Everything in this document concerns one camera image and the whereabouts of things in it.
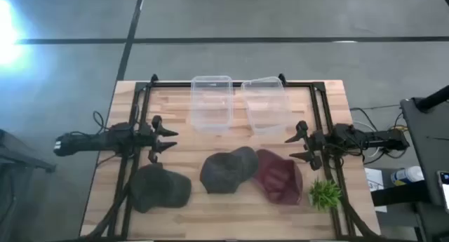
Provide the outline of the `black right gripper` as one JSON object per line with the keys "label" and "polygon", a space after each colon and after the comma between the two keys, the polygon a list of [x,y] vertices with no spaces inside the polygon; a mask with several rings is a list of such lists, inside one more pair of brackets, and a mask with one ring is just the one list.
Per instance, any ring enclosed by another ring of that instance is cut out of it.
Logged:
{"label": "black right gripper", "polygon": [[[297,142],[301,139],[307,138],[308,125],[306,121],[299,121],[295,127],[296,134],[287,139],[285,143]],[[314,131],[307,140],[307,149],[310,152],[300,152],[290,154],[290,157],[297,158],[309,163],[312,170],[318,170],[322,166],[321,158],[314,154],[314,152],[323,152],[328,154],[327,135],[322,130]]]}

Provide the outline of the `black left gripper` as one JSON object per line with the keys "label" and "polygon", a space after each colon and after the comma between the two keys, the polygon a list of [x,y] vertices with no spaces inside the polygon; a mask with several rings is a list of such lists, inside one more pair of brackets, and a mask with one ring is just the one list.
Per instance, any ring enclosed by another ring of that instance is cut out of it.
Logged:
{"label": "black left gripper", "polygon": [[152,118],[152,127],[149,124],[142,124],[139,129],[139,146],[149,147],[151,150],[148,154],[148,159],[151,163],[157,163],[158,157],[157,153],[162,153],[163,151],[175,146],[177,142],[161,142],[156,141],[156,134],[163,137],[176,136],[178,133],[175,131],[168,130],[162,125],[162,118],[159,115],[155,115]]}

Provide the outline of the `maroon cap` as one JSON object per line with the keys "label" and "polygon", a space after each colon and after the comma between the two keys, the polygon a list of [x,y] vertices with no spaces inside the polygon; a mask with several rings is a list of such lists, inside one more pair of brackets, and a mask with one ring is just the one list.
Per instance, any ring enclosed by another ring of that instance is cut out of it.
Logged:
{"label": "maroon cap", "polygon": [[267,149],[255,152],[258,169],[254,182],[273,204],[296,206],[302,199],[302,174],[294,160],[284,159]]}

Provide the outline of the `dark green cap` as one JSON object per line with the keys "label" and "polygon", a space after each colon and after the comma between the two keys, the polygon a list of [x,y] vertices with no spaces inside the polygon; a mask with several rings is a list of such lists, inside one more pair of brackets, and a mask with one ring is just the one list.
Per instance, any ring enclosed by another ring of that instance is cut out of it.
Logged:
{"label": "dark green cap", "polygon": [[130,202],[139,213],[156,207],[184,207],[192,191],[188,177],[166,170],[160,163],[139,168],[129,186]]}

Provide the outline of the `grey cap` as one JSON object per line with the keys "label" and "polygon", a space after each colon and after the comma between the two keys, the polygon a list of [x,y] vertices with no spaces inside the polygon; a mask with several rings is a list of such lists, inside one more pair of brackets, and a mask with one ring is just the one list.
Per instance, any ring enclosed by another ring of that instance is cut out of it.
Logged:
{"label": "grey cap", "polygon": [[233,194],[239,185],[256,174],[259,160],[251,147],[218,152],[203,163],[200,181],[208,194]]}

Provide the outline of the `clear plastic container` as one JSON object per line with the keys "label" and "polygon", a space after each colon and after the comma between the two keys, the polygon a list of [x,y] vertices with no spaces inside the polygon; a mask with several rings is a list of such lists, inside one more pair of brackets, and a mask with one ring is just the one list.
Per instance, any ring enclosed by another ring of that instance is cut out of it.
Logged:
{"label": "clear plastic container", "polygon": [[198,131],[228,131],[233,119],[233,86],[229,76],[195,76],[191,80],[190,122]]}
{"label": "clear plastic container", "polygon": [[280,78],[269,76],[244,81],[241,95],[254,134],[275,134],[286,130],[291,109]]}

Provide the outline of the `small green potted plant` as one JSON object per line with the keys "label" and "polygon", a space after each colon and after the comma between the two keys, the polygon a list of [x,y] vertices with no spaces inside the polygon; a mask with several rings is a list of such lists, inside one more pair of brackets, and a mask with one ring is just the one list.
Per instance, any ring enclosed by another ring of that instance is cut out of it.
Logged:
{"label": "small green potted plant", "polygon": [[315,179],[309,189],[309,200],[317,210],[329,210],[337,207],[342,190],[332,180]]}

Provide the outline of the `white paper sheet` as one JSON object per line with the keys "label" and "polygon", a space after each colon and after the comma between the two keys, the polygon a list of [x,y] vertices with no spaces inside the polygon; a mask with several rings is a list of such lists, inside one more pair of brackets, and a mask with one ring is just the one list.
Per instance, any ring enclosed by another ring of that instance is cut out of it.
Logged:
{"label": "white paper sheet", "polygon": [[384,189],[382,171],[372,168],[365,168],[366,179],[370,191],[378,191]]}

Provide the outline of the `black crossbar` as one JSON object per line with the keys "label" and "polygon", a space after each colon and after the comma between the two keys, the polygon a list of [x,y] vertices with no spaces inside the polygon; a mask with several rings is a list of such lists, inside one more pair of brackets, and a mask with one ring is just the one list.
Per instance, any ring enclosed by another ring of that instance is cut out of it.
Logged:
{"label": "black crossbar", "polygon": [[389,206],[398,203],[431,203],[424,180],[401,186],[390,187],[371,192],[374,206]]}

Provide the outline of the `white and blue bottle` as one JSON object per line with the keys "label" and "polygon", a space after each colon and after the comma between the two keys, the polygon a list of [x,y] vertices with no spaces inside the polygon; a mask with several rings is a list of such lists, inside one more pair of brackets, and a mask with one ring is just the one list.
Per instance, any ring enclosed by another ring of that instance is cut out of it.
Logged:
{"label": "white and blue bottle", "polygon": [[391,181],[396,186],[419,182],[422,180],[424,180],[424,176],[420,166],[402,168],[391,174]]}

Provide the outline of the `dark grey desk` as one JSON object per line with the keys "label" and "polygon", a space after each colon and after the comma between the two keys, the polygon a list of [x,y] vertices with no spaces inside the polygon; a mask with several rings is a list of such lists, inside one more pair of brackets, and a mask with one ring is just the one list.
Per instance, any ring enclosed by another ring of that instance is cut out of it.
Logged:
{"label": "dark grey desk", "polygon": [[418,203],[420,222],[427,242],[449,242],[449,214],[445,211],[436,172],[449,172],[449,102],[427,113],[412,99],[400,102],[413,141],[431,203]]}

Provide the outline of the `black pole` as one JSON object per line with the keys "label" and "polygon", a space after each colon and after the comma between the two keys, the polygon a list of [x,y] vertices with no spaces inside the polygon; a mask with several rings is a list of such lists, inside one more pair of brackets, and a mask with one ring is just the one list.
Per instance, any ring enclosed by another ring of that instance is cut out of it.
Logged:
{"label": "black pole", "polygon": [[436,91],[435,93],[429,95],[426,98],[418,100],[416,102],[416,107],[421,112],[427,112],[431,108],[441,104],[442,102],[445,102],[446,100],[449,100],[449,85]]}

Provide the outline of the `smartphone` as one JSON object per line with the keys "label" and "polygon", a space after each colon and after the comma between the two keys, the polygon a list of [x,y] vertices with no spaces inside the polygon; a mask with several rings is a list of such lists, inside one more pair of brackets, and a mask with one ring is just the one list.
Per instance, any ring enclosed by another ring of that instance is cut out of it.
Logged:
{"label": "smartphone", "polygon": [[436,172],[438,184],[441,188],[445,211],[449,214],[449,172],[439,170]]}

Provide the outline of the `black metal table frame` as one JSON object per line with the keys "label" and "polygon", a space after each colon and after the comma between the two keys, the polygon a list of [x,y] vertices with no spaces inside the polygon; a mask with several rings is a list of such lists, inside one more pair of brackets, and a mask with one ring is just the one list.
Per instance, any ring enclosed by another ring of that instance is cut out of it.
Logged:
{"label": "black metal table frame", "polygon": [[294,133],[289,126],[272,134],[255,134],[246,117],[241,82],[233,82],[233,123],[226,132],[199,132],[190,123],[188,81],[120,81],[116,84],[108,122],[126,121],[133,105],[138,114],[161,115],[164,124],[177,132],[175,146],[160,155],[164,166],[192,181],[192,196],[184,208],[156,208],[146,214],[129,203],[120,208],[116,232],[137,241],[299,241],[342,238],[358,229],[342,208],[325,212],[308,200],[299,206],[270,204],[258,188],[245,182],[235,194],[207,194],[199,182],[202,161],[215,152],[241,145],[263,147],[290,156],[299,152],[298,142],[287,143]]}

